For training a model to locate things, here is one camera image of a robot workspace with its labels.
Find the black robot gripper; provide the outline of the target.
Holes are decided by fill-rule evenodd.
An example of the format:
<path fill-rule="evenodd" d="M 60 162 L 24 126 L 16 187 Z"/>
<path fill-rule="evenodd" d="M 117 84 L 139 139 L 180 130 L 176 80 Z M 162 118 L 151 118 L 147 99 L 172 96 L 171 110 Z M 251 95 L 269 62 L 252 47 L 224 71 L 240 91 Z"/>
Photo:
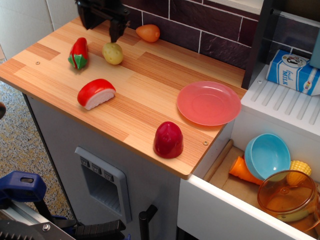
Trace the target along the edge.
<path fill-rule="evenodd" d="M 109 20 L 110 41 L 116 43 L 130 24 L 130 11 L 120 0 L 76 0 L 78 14 L 83 26 L 94 29 L 103 21 Z"/>

